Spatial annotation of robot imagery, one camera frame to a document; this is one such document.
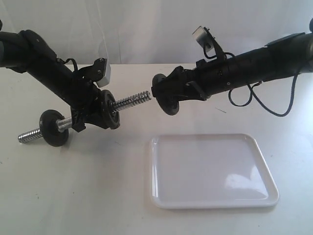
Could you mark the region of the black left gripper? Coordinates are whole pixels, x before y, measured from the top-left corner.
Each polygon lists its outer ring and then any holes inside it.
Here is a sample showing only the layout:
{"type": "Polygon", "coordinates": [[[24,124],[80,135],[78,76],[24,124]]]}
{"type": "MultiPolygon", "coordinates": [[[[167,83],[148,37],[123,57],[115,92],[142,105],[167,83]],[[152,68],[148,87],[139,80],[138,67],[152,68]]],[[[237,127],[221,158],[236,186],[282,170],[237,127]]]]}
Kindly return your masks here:
{"type": "Polygon", "coordinates": [[[105,120],[107,108],[90,107],[98,98],[100,89],[90,79],[84,78],[84,70],[75,71],[72,75],[69,85],[61,92],[63,101],[70,106],[71,128],[76,132],[81,132],[86,129],[85,123],[88,123],[102,129],[108,129],[109,126],[105,120]]]}

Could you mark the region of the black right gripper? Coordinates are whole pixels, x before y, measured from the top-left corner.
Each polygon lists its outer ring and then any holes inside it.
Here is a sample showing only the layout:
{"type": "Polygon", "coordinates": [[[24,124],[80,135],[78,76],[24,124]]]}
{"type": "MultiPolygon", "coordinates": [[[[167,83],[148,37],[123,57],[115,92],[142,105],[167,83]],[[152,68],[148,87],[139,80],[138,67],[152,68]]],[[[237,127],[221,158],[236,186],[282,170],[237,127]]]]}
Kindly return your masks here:
{"type": "Polygon", "coordinates": [[[194,69],[178,66],[160,87],[166,92],[156,96],[162,105],[176,105],[187,100],[206,101],[214,94],[227,91],[227,61],[201,61],[194,69]]]}

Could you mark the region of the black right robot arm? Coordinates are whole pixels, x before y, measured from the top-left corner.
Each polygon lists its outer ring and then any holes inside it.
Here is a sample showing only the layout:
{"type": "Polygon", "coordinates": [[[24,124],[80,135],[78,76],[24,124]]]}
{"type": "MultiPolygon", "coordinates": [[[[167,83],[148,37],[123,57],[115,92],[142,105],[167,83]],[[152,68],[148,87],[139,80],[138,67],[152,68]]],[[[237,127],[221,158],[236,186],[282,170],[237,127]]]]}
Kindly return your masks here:
{"type": "Polygon", "coordinates": [[[313,34],[301,32],[236,56],[228,56],[219,47],[211,60],[201,59],[193,69],[178,66],[169,75],[155,75],[151,90],[161,106],[176,106],[180,101],[205,101],[252,83],[312,71],[313,34]]]}

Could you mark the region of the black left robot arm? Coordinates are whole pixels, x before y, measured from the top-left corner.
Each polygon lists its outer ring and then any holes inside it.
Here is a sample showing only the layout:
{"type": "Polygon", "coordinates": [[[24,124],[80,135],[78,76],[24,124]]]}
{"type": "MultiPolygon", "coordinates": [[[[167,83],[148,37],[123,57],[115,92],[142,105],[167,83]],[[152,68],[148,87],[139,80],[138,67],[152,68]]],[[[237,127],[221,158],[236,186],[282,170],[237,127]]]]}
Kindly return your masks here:
{"type": "Polygon", "coordinates": [[[93,65],[79,69],[73,58],[58,58],[45,40],[29,29],[0,33],[0,66],[30,74],[68,104],[77,132],[84,130],[87,123],[109,127],[104,93],[96,86],[105,77],[107,65],[105,58],[99,58],[93,65]]]}

